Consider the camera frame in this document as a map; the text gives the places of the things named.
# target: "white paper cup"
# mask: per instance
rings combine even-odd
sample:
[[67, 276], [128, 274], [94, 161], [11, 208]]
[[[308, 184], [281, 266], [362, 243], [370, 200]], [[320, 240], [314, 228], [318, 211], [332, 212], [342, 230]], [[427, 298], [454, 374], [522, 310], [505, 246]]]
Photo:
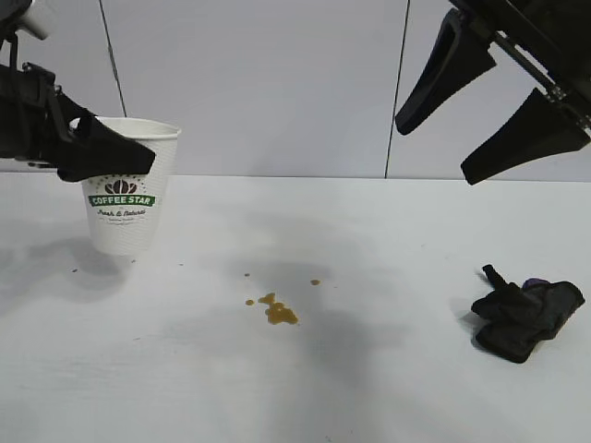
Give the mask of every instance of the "white paper cup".
[[156, 233], [181, 131], [138, 118], [97, 118], [156, 153], [148, 175], [103, 175], [82, 182], [94, 247], [104, 254], [135, 255], [150, 247]]

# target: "white table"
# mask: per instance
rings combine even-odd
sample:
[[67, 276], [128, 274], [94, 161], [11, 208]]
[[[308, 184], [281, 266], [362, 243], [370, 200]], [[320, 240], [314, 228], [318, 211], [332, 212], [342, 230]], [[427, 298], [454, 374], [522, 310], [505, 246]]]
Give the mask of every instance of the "white table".
[[591, 309], [524, 365], [467, 313], [489, 262], [588, 292], [591, 184], [176, 177], [133, 263], [79, 186], [0, 188], [2, 442], [588, 440]]

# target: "black cloth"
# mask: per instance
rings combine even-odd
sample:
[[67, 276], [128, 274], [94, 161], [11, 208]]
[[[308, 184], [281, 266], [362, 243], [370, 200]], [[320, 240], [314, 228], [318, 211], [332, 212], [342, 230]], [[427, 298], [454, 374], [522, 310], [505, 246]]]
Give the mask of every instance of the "black cloth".
[[472, 305], [490, 322], [476, 335], [487, 350], [515, 363], [527, 360], [542, 340], [556, 337], [585, 299], [568, 281], [530, 279], [520, 288], [507, 283], [491, 266], [483, 268], [494, 291]]

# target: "coffee spill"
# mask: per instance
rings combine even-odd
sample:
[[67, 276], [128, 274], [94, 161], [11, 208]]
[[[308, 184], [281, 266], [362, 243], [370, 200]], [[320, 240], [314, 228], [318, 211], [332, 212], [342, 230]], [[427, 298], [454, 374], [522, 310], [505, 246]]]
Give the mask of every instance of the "coffee spill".
[[269, 323], [272, 325], [278, 325], [279, 323], [294, 325], [297, 323], [297, 317], [294, 311], [285, 307], [283, 303], [275, 302], [275, 293], [268, 293], [264, 297], [261, 297], [259, 303], [269, 306], [265, 310], [265, 314]]

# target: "cup logo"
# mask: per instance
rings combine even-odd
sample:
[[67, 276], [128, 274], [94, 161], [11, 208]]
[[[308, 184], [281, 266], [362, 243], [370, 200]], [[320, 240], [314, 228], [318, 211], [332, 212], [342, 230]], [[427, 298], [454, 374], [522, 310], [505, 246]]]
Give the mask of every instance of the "cup logo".
[[107, 194], [135, 194], [138, 190], [138, 185], [135, 183], [128, 183], [125, 180], [117, 180], [114, 183], [107, 183], [104, 186], [104, 191]]
[[[104, 189], [105, 194], [97, 195], [97, 196], [89, 196], [90, 205], [93, 207], [108, 207], [108, 206], [115, 206], [115, 207], [122, 207], [122, 206], [144, 206], [144, 207], [152, 207], [156, 203], [155, 196], [149, 196], [145, 194], [146, 186], [143, 182], [140, 182], [143, 185], [143, 192], [144, 194], [136, 194], [139, 191], [139, 185], [137, 183], [133, 183], [131, 181], [124, 180], [122, 178], [116, 178], [113, 182], [108, 182], [103, 185], [103, 183], [108, 180], [108, 178], [100, 178], [99, 183], [96, 184], [96, 188], [98, 192]], [[102, 215], [115, 215], [120, 211], [108, 211], [104, 212], [102, 210]], [[136, 211], [128, 210], [128, 211], [121, 211], [123, 216], [127, 215], [139, 215], [136, 214]]]

